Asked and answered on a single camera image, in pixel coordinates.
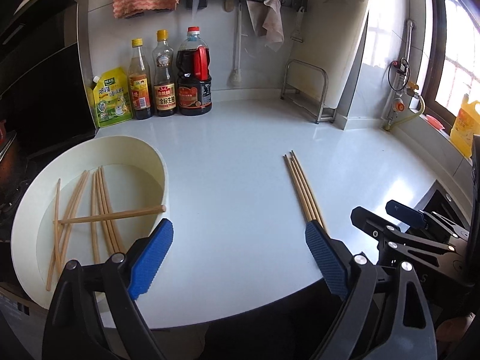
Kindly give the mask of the right hand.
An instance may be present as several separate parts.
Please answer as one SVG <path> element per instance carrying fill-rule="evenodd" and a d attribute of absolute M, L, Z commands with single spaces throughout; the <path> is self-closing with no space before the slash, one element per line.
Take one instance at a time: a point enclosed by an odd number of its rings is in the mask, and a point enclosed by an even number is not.
<path fill-rule="evenodd" d="M 442 322 L 436 329 L 436 340 L 442 343 L 458 342 L 465 335 L 475 314 L 470 313 L 465 317 L 456 317 Z"/>

